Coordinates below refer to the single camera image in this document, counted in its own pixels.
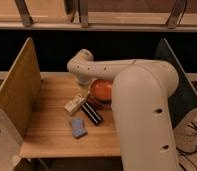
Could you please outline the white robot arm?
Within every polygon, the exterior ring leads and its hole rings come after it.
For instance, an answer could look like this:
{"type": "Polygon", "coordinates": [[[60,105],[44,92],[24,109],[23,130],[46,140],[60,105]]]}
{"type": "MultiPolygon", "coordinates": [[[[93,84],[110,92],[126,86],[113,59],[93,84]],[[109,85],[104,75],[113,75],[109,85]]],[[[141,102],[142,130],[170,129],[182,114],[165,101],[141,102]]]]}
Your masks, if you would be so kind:
{"type": "Polygon", "coordinates": [[[161,60],[95,61],[80,50],[67,63],[80,84],[111,80],[112,112],[124,171],[179,171],[168,98],[178,87],[172,64],[161,60]]]}

